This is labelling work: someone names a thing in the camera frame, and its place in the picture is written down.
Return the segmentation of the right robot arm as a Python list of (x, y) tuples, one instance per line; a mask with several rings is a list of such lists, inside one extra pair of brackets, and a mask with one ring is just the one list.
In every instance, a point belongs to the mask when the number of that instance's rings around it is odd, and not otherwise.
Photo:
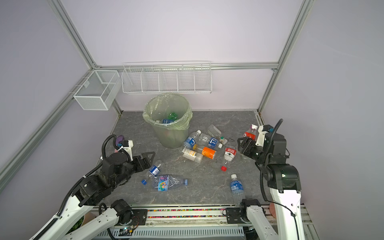
[(265, 202), (272, 203), (277, 217), (275, 230), (256, 199), (240, 202), (241, 220), (252, 225), (259, 240), (303, 240), (301, 182), (298, 170), (287, 163), (290, 154), (283, 135), (267, 133), (263, 145), (248, 137), (239, 138), (239, 152), (255, 161), (260, 171), (260, 187)]

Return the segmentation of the white label milky bottle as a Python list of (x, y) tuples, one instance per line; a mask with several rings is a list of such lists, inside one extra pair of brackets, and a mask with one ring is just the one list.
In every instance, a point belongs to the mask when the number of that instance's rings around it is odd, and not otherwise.
[(184, 158), (191, 160), (191, 161), (198, 163), (198, 164), (200, 164), (202, 162), (203, 157), (204, 157), (202, 154), (197, 153), (197, 152), (190, 150), (190, 149), (187, 149), (187, 148), (184, 148), (182, 150), (182, 153), (183, 153)]

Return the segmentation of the clear square bottle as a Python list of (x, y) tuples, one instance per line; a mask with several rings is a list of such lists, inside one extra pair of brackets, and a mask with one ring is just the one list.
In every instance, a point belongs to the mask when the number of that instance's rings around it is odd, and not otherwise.
[(219, 139), (222, 136), (222, 132), (215, 125), (208, 126), (207, 132), (211, 137), (216, 139)]

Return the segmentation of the blue label bottle white cap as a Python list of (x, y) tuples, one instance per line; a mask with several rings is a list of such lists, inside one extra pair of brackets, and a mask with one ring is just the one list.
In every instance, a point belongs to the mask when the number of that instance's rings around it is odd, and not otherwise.
[(169, 120), (169, 119), (156, 120), (156, 123), (158, 124), (171, 124), (173, 122), (174, 122), (173, 120)]

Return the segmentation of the colourful label clear bottle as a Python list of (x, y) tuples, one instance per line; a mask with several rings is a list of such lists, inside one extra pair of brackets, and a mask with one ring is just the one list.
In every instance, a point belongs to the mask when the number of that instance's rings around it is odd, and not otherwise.
[(168, 190), (187, 186), (188, 184), (188, 179), (175, 175), (159, 175), (153, 180), (153, 187), (159, 192), (167, 192)]

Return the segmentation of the green soda bottle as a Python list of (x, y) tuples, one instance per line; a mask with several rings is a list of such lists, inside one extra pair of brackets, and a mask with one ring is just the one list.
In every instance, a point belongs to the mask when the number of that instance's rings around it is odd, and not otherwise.
[(178, 115), (176, 113), (170, 113), (168, 119), (175, 121), (178, 119)]

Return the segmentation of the crushed blue label bottle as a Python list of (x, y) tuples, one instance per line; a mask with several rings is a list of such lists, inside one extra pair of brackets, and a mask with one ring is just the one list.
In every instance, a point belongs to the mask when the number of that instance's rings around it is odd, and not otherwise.
[(149, 184), (154, 178), (156, 178), (163, 167), (162, 161), (156, 161), (148, 170), (145, 171), (143, 179), (141, 180), (142, 185)]

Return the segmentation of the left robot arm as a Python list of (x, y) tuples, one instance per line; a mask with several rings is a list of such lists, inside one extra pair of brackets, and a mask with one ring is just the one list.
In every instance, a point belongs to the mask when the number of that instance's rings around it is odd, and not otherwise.
[(71, 188), (57, 214), (32, 239), (63, 237), (83, 215), (115, 188), (125, 184), (133, 174), (148, 170), (155, 155), (155, 152), (147, 152), (131, 159), (128, 154), (118, 152), (103, 158), (94, 170)]

